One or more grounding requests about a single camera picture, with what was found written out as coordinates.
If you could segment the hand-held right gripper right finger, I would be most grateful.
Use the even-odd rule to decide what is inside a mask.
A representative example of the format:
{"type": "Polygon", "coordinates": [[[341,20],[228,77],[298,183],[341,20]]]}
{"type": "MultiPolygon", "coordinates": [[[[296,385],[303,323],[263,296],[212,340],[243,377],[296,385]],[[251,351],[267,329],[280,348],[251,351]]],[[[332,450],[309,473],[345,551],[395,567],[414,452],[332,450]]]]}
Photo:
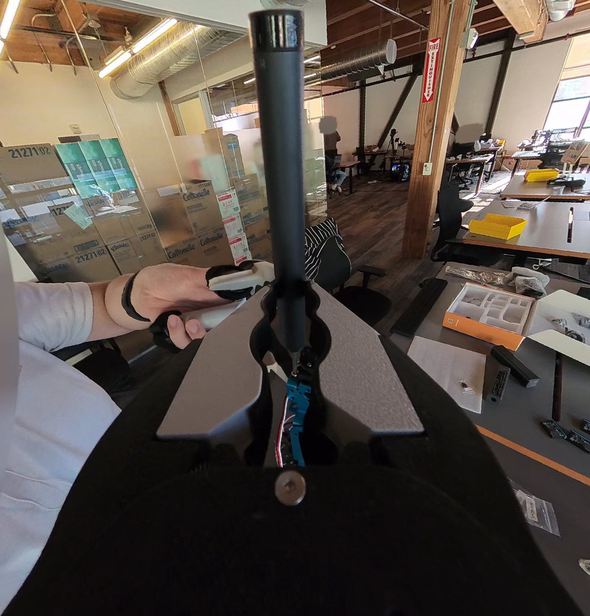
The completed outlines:
{"type": "Polygon", "coordinates": [[[305,465],[397,465],[391,446],[424,427],[379,334],[316,283],[306,284],[311,376],[300,443],[305,465]]]}

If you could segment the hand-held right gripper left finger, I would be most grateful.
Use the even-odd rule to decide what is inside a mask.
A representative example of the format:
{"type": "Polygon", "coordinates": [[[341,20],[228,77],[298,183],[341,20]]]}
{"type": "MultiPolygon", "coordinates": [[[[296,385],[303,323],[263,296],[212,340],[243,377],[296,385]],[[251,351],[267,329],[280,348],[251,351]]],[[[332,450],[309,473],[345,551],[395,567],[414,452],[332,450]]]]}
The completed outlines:
{"type": "Polygon", "coordinates": [[[265,314],[260,289],[201,341],[156,436],[162,441],[230,445],[248,465],[267,455],[273,405],[267,369],[251,337],[265,314]]]}

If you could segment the blue toy robot arm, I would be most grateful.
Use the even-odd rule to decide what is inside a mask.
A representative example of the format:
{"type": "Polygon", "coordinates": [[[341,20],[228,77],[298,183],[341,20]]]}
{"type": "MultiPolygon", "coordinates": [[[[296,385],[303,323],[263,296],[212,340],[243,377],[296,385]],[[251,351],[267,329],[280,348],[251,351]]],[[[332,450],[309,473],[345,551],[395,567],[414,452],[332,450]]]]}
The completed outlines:
{"type": "Polygon", "coordinates": [[[310,409],[313,369],[317,355],[305,347],[297,371],[286,382],[286,397],[275,444],[277,466],[304,467],[321,459],[322,434],[313,423],[306,425],[310,409]]]}

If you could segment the black electric screwdriver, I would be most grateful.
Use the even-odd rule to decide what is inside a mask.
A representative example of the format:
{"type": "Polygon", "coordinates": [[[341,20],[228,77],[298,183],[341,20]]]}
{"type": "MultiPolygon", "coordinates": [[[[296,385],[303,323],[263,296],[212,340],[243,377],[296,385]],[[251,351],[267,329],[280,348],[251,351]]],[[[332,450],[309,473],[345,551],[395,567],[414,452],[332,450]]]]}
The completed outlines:
{"type": "Polygon", "coordinates": [[[249,15],[280,340],[297,374],[305,345],[304,14],[249,15]]]}

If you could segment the person's left forearm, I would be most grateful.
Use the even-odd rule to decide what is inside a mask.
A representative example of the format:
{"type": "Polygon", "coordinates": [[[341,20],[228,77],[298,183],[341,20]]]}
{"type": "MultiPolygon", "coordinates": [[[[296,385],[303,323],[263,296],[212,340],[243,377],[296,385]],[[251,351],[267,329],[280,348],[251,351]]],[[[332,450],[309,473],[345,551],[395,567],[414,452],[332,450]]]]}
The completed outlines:
{"type": "Polygon", "coordinates": [[[109,286],[109,282],[15,282],[20,354],[44,354],[131,332],[115,320],[121,304],[110,311],[109,286]]]}

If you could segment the dark grey desk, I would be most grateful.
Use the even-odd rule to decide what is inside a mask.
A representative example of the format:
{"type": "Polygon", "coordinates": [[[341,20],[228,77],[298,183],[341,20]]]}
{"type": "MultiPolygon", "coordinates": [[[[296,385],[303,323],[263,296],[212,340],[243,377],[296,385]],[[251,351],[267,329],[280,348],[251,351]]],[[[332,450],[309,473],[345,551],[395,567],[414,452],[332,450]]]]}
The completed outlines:
{"type": "MultiPolygon", "coordinates": [[[[460,291],[462,282],[448,276],[444,270],[437,278],[447,280],[448,285],[415,335],[489,355],[491,344],[443,327],[445,311],[460,291]]],[[[554,351],[527,339],[516,356],[540,377],[538,386],[527,389],[511,377],[501,403],[484,401],[480,414],[470,413],[471,420],[494,442],[590,487],[590,453],[572,443],[549,437],[541,426],[552,414],[554,351]]],[[[590,420],[590,366],[564,358],[562,375],[559,423],[582,433],[582,419],[590,420]]]]}
{"type": "Polygon", "coordinates": [[[507,477],[552,504],[560,536],[530,526],[548,564],[584,615],[590,615],[590,478],[478,426],[507,477]]]}

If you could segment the grey office desk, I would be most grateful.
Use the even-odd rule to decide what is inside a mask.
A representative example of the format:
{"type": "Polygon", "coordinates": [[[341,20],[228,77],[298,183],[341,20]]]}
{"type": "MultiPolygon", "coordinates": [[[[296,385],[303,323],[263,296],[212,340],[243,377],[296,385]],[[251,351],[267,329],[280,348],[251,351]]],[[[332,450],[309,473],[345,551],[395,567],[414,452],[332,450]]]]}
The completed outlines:
{"type": "Polygon", "coordinates": [[[520,235],[508,239],[475,234],[469,228],[459,241],[532,255],[590,259],[590,202],[543,201],[525,211],[519,210],[517,201],[494,200],[476,212],[472,222],[489,214],[522,218],[526,224],[520,235]]]}
{"type": "Polygon", "coordinates": [[[561,174],[560,183],[553,181],[526,181],[524,176],[515,176],[500,192],[501,200],[519,201],[590,201],[590,174],[561,174]]]}

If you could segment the person's left hand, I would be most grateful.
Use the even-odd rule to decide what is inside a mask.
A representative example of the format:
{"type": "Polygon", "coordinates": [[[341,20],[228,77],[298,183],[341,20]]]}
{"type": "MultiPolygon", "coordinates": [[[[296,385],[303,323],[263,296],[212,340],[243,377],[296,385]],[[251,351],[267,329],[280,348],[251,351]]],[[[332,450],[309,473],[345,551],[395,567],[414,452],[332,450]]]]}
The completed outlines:
{"type": "Polygon", "coordinates": [[[127,316],[121,306],[119,316],[123,327],[149,328],[161,313],[168,311],[195,311],[204,307],[227,304],[207,287],[206,269],[176,264],[160,264],[142,269],[135,279],[132,303],[137,312],[150,319],[150,323],[136,321],[127,316]]]}

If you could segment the white paper sheet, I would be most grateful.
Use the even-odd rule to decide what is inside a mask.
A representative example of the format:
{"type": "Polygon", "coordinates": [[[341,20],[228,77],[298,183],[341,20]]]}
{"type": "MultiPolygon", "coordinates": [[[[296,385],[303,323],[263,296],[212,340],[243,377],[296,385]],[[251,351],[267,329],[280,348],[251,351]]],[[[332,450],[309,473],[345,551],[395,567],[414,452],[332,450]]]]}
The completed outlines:
{"type": "Polygon", "coordinates": [[[407,354],[463,409],[482,412],[486,356],[478,352],[414,336],[407,354]],[[464,392],[459,381],[474,391],[464,392]]]}

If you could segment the striped cloth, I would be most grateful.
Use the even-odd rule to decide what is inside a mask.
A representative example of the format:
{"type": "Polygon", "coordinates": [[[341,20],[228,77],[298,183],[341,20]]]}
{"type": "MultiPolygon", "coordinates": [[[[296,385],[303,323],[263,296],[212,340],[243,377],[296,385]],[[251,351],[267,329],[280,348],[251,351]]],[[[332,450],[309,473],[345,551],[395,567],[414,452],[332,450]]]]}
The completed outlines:
{"type": "Polygon", "coordinates": [[[309,281],[317,277],[321,263],[321,252],[328,241],[335,239],[338,250],[342,252],[348,263],[350,258],[345,252],[345,246],[334,218],[327,218],[314,226],[305,229],[305,276],[309,281]]]}

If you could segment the black wrist rest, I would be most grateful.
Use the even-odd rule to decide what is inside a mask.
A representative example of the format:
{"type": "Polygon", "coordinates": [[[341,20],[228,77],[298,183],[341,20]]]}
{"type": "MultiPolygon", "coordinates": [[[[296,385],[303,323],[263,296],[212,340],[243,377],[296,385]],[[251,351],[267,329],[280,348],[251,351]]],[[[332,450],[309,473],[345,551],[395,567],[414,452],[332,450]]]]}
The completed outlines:
{"type": "Polygon", "coordinates": [[[428,278],[422,281],[414,299],[391,326],[390,333],[413,337],[447,285],[448,282],[440,278],[428,278]]]}

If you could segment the black office chair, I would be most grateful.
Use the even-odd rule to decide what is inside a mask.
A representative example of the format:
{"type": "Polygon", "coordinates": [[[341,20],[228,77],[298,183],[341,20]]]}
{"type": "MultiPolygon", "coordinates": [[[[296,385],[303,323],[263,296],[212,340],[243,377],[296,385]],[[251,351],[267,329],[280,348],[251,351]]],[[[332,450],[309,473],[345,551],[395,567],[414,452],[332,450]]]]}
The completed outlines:
{"type": "Polygon", "coordinates": [[[441,189],[437,199],[438,239],[430,251],[433,262],[442,261],[442,256],[453,254],[453,240],[462,228],[462,215],[474,206],[473,201],[462,199],[458,185],[441,189]]]}
{"type": "Polygon", "coordinates": [[[369,288],[372,277],[386,276],[385,269],[369,265],[359,266],[355,270],[363,276],[361,284],[346,286],[346,282],[352,276],[353,268],[340,235],[327,239],[319,257],[320,267],[314,281],[339,303],[371,327],[375,327],[389,314],[391,300],[369,288]]]}

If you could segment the black wrist band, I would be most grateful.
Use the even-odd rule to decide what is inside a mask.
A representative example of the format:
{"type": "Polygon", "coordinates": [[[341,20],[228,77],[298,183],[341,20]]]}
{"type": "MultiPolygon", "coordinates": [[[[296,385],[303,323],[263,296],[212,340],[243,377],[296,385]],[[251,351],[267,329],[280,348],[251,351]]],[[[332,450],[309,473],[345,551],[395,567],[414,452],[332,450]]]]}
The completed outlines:
{"type": "Polygon", "coordinates": [[[150,319],[147,319],[145,317],[143,317],[142,315],[140,315],[136,308],[134,307],[133,303],[132,303],[132,290],[133,290],[133,286],[134,286],[134,282],[135,279],[137,278],[137,275],[140,272],[136,272],[134,273],[129,280],[125,283],[123,289],[122,289],[122,295],[121,295],[121,306],[122,309],[124,310],[124,312],[127,314],[128,317],[136,320],[136,321],[140,321],[140,322],[144,322],[144,323],[150,323],[150,319]]]}

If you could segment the orange kit box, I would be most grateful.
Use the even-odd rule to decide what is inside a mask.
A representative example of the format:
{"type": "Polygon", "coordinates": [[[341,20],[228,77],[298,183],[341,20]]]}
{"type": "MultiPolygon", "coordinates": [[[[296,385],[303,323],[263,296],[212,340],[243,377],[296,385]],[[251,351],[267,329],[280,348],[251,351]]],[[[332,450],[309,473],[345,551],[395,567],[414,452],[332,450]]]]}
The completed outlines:
{"type": "Polygon", "coordinates": [[[581,343],[549,321],[572,320],[573,314],[590,317],[590,300],[565,290],[533,299],[466,283],[445,312],[443,326],[512,351],[531,339],[590,366],[590,332],[581,343]]]}

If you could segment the dark grey bit holder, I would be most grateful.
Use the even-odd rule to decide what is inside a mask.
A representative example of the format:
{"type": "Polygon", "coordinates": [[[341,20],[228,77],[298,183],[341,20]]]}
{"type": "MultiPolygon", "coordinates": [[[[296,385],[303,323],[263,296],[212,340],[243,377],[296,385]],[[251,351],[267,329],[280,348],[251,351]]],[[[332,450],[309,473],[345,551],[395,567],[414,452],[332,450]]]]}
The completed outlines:
{"type": "Polygon", "coordinates": [[[491,373],[491,380],[484,389],[484,399],[493,404],[499,405],[502,402],[506,391],[507,383],[510,377],[510,368],[507,366],[499,366],[495,372],[491,373]]]}

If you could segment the long black box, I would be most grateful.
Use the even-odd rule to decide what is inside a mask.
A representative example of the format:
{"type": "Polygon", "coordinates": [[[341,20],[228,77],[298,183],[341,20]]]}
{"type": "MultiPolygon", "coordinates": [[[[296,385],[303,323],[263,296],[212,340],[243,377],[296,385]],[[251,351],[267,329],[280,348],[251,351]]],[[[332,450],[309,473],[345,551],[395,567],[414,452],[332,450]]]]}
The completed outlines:
{"type": "Polygon", "coordinates": [[[491,357],[499,364],[509,369],[511,375],[525,388],[537,387],[540,377],[519,360],[513,351],[504,346],[496,345],[491,349],[491,357]]]}

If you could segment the clear bag of metal parts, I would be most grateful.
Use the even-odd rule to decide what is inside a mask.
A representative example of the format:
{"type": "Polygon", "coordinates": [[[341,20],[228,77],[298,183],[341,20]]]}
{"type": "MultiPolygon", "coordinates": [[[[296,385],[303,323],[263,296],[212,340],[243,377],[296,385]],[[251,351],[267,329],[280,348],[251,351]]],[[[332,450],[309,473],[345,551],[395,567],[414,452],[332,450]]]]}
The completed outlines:
{"type": "Polygon", "coordinates": [[[448,265],[445,266],[445,274],[462,280],[468,280],[471,283],[492,287],[508,284],[512,276],[509,272],[476,270],[468,267],[452,267],[448,265]]]}

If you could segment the person's white shirt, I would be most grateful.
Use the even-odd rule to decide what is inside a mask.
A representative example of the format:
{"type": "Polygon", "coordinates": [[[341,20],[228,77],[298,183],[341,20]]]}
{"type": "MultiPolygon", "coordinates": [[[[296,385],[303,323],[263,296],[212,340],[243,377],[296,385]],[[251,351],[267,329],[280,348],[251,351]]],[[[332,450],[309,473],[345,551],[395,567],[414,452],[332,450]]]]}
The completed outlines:
{"type": "Polygon", "coordinates": [[[119,414],[111,397],[38,339],[20,380],[0,493],[0,614],[26,580],[91,451],[119,414]]]}

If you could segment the stack of teal boxes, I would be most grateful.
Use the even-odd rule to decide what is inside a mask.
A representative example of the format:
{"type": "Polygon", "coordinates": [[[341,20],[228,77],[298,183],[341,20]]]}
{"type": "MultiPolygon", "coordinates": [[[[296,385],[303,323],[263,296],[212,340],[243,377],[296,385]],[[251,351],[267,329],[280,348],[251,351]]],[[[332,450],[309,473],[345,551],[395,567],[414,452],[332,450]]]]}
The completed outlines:
{"type": "Polygon", "coordinates": [[[60,143],[55,150],[82,199],[137,189],[118,138],[60,143]]]}

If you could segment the clear bag of dark parts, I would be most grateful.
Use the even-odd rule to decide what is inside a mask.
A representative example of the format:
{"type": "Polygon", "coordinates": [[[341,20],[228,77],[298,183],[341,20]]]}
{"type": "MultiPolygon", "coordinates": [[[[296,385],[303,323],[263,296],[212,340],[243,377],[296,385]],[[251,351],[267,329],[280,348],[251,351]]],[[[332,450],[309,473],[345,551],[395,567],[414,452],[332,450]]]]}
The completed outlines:
{"type": "Polygon", "coordinates": [[[515,287],[518,295],[540,299],[547,295],[547,285],[550,278],[542,272],[537,272],[525,267],[512,267],[511,281],[508,283],[515,287]]]}

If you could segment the wooden pillar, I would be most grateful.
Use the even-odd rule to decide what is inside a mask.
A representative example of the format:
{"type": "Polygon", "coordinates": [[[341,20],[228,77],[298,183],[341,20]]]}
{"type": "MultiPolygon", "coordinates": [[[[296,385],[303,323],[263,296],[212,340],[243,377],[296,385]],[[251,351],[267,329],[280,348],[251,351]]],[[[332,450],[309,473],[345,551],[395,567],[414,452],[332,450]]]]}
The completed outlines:
{"type": "Polygon", "coordinates": [[[429,248],[465,55],[461,41],[471,19],[469,1],[432,1],[428,41],[442,38],[442,59],[434,99],[423,104],[421,95],[419,104],[402,242],[407,258],[423,259],[429,248]],[[427,161],[432,174],[423,176],[427,161]]]}

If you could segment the labelled clear screw bag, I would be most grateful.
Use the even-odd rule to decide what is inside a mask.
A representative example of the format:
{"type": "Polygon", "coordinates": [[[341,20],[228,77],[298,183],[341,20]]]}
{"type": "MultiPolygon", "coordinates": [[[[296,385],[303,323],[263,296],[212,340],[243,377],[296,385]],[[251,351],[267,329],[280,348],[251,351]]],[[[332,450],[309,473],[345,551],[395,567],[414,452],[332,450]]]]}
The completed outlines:
{"type": "Polygon", "coordinates": [[[561,536],[552,503],[535,497],[519,486],[513,486],[513,492],[528,524],[552,535],[561,536]]]}

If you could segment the bag of black parts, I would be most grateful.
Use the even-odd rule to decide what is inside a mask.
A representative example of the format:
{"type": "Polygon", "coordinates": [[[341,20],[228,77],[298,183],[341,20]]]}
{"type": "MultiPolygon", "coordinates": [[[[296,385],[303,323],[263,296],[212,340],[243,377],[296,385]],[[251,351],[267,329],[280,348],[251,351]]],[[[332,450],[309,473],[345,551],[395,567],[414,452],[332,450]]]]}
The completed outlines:
{"type": "Polygon", "coordinates": [[[549,321],[554,323],[564,334],[581,343],[587,343],[586,331],[590,332],[590,317],[573,314],[572,320],[561,317],[551,317],[549,321]]]}

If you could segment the stack of cardboard boxes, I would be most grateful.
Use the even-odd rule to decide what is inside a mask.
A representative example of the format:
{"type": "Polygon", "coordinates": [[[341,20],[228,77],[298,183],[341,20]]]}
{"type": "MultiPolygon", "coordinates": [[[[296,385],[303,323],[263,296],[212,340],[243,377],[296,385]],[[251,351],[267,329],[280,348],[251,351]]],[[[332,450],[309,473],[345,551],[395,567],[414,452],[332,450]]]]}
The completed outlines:
{"type": "Polygon", "coordinates": [[[273,261],[260,131],[171,141],[181,182],[82,199],[55,150],[0,148],[0,222],[38,280],[96,282],[172,263],[273,261]]]}

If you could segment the ceiling strip lamp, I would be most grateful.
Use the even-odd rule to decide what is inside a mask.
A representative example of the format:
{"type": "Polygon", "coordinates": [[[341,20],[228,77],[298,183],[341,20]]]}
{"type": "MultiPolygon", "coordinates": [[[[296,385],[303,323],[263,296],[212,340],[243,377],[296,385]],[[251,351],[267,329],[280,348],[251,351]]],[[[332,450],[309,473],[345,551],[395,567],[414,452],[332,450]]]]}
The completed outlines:
{"type": "Polygon", "coordinates": [[[6,1],[4,4],[4,9],[0,16],[0,58],[21,4],[22,1],[6,1]]]}
{"type": "Polygon", "coordinates": [[[168,32],[168,30],[173,28],[177,23],[178,20],[175,18],[162,20],[157,26],[138,38],[137,41],[133,41],[117,52],[113,52],[106,58],[105,65],[99,71],[98,77],[103,79],[109,76],[124,63],[128,62],[134,55],[140,53],[161,35],[168,32]]]}

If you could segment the red and white sign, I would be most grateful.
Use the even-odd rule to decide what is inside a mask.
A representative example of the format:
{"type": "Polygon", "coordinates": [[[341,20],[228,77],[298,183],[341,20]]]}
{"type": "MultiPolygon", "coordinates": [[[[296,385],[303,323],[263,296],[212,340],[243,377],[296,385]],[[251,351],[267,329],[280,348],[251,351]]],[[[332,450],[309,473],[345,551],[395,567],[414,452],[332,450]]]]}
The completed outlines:
{"type": "Polygon", "coordinates": [[[422,72],[422,103],[429,103],[434,99],[438,67],[441,64],[442,38],[432,38],[427,42],[425,64],[422,72]]]}

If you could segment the large window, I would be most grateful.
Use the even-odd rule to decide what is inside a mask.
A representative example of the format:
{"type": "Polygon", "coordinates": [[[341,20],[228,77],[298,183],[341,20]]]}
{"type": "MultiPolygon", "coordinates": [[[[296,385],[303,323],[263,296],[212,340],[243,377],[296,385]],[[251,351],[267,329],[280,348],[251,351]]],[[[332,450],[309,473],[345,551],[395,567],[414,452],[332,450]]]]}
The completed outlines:
{"type": "Polygon", "coordinates": [[[590,142],[590,34],[570,44],[544,129],[590,142]]]}

